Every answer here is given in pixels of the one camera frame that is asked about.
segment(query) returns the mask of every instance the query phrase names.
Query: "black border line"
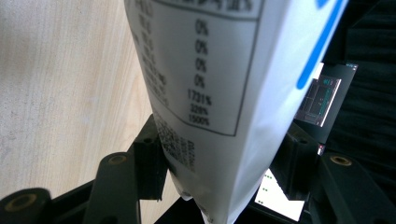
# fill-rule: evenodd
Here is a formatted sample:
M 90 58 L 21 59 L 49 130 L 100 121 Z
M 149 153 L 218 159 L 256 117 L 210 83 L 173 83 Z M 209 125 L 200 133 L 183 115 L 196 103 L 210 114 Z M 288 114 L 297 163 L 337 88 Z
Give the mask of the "black border line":
M 194 10 L 192 8 L 189 8 L 189 7 L 175 6 L 173 4 L 168 4 L 168 3 L 165 3 L 165 2 L 161 2 L 160 0 L 153 0 L 153 1 L 156 2 L 156 3 L 162 4 L 162 5 L 165 5 L 167 7 L 175 7 L 177 9 L 181 9 L 181 10 L 186 9 L 186 10 L 193 11 L 193 12 L 196 12 L 196 13 L 206 14 L 207 16 L 219 17 L 219 18 L 222 18 L 222 19 L 225 19 L 225 20 L 231 20 L 231 21 L 255 21 L 256 22 L 256 29 L 255 29 L 255 35 L 254 35 L 254 38 L 253 38 L 252 50 L 250 51 L 249 63 L 248 63 L 248 66 L 247 66 L 247 75 L 246 75 L 246 78 L 245 78 L 244 88 L 243 88 L 243 91 L 242 91 L 242 99 L 241 99 L 241 102 L 239 103 L 239 111 L 238 111 L 238 115 L 237 115 L 237 118 L 236 118 L 236 123 L 235 123 L 235 128 L 233 130 L 233 133 L 221 133 L 221 132 L 214 131 L 212 129 L 208 129 L 206 127 L 198 126 L 198 125 L 192 124 L 190 122 L 187 122 L 186 120 L 181 118 L 179 115 L 177 115 L 173 110 L 171 110 L 167 105 L 165 105 L 163 103 L 163 101 L 157 97 L 157 95 L 155 94 L 154 90 L 151 89 L 150 85 L 147 85 L 148 90 L 151 91 L 152 95 L 157 99 L 157 101 L 159 101 L 171 114 L 173 114 L 177 119 L 179 119 L 184 124 L 189 125 L 191 127 L 198 128 L 198 129 L 202 129 L 202 130 L 205 130 L 205 131 L 208 131 L 208 132 L 211 132 L 211 133 L 216 133 L 216 134 L 220 134 L 220 135 L 224 135 L 224 136 L 236 136 L 238 125 L 239 125 L 239 120 L 240 120 L 240 117 L 241 117 L 242 107 L 243 107 L 243 104 L 244 104 L 244 101 L 245 101 L 245 94 L 246 94 L 246 89 L 247 89 L 247 86 L 248 86 L 248 78 L 249 78 L 249 75 L 250 75 L 250 68 L 251 68 L 251 65 L 252 65 L 252 61 L 253 61 L 253 57 L 254 57 L 254 53 L 255 53 L 255 49 L 256 49 L 256 43 L 257 43 L 258 33 L 259 33 L 259 29 L 260 29 L 260 21 L 261 21 L 261 17 L 262 17 L 262 6 L 263 6 L 264 0 L 261 1 L 259 16 L 256 19 L 246 19 L 246 18 L 242 18 L 241 19 L 241 18 L 227 17 L 227 16 L 218 15 L 218 14 L 215 14 L 215 13 L 208 13 L 208 12 L 202 11 L 202 10 Z
M 167 7 L 174 7 L 177 9 L 182 9 L 182 10 L 187 10 L 187 11 L 192 11 L 192 12 L 196 12 L 196 13 L 201 13 L 201 14 L 206 14 L 208 16 L 213 16 L 213 17 L 219 17 L 225 20 L 230 20 L 230 21 L 256 21 L 257 18 L 260 17 L 261 12 L 259 12 L 259 16 L 255 17 L 255 18 L 250 18 L 250 17 L 235 17 L 235 16 L 226 16 L 226 15 L 221 15 L 215 12 L 208 12 L 206 10 L 203 9 L 196 9 L 196 8 L 191 8 L 191 7 L 183 7 L 181 5 L 176 5 L 176 4 L 172 4 L 172 3 L 167 3 L 164 2 L 162 0 L 153 0 L 153 2 L 156 2 L 158 4 L 167 6 Z

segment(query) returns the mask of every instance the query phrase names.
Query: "light wood panel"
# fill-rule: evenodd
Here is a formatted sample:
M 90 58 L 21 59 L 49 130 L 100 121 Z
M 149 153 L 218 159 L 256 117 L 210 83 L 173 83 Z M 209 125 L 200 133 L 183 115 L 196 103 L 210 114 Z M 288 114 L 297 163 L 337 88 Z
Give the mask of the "light wood panel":
M 150 113 L 123 1 L 0 1 L 0 198 L 88 182 Z M 168 178 L 143 223 L 176 197 Z

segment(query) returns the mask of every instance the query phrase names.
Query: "label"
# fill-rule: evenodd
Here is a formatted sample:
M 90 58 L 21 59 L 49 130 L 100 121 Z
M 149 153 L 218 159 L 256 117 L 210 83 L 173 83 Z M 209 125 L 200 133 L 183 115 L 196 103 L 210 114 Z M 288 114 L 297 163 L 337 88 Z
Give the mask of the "label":
M 134 3 L 140 27 L 132 31 L 149 91 L 182 122 L 235 136 L 262 1 Z M 166 64 L 157 57 L 166 58 Z

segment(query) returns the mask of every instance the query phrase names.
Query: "wooden surface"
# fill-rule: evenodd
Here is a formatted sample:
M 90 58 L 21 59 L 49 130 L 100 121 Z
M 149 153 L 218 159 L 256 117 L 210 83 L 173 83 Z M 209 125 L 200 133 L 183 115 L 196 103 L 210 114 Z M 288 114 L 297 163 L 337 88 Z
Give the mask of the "wooden surface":
M 0 198 L 88 182 L 150 113 L 123 1 L 0 1 Z M 167 180 L 143 223 L 177 198 Z

